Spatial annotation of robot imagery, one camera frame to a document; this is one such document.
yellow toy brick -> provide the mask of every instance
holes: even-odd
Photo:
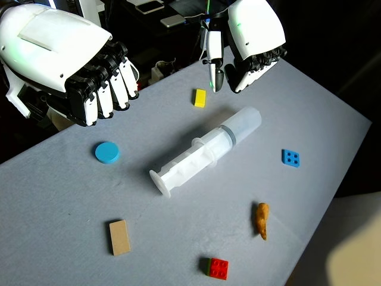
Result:
[[[203,89],[197,89],[196,98],[195,98],[195,106],[204,108],[206,99],[207,99],[207,91]]]

blue round cap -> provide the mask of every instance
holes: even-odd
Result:
[[[95,149],[95,157],[103,164],[111,164],[119,159],[119,149],[115,143],[105,142]]]

yellow block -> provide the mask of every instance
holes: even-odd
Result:
[[[197,89],[196,98],[195,98],[195,106],[204,108],[206,99],[207,99],[207,92],[203,89]]]
[[[129,236],[125,220],[110,224],[111,242],[113,244],[114,255],[123,254],[130,251]]]

toy block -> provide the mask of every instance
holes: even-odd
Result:
[[[282,150],[282,162],[283,162],[283,164],[299,168],[299,166],[300,166],[299,153],[283,149]]]
[[[204,108],[206,99],[207,99],[207,92],[203,89],[197,89],[196,98],[195,98],[195,106]]]
[[[209,260],[208,276],[222,280],[227,279],[227,268],[229,262],[218,258],[211,258]]]
[[[118,222],[111,223],[110,234],[114,256],[130,251],[130,242],[125,220],[119,220]]]

white robotic hand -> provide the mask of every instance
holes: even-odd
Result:
[[[139,96],[139,72],[120,42],[74,14],[38,4],[7,1],[0,7],[0,60],[10,90],[7,98],[25,116],[18,94],[26,84],[47,93],[60,115],[82,125],[112,118]]]
[[[207,39],[210,82],[214,92],[221,89],[223,72],[222,32],[223,17],[210,18]],[[235,65],[225,67],[226,77],[233,92],[238,93],[260,78],[286,55],[282,45],[286,42],[282,24],[266,0],[237,0],[228,8],[227,39],[235,56]]]

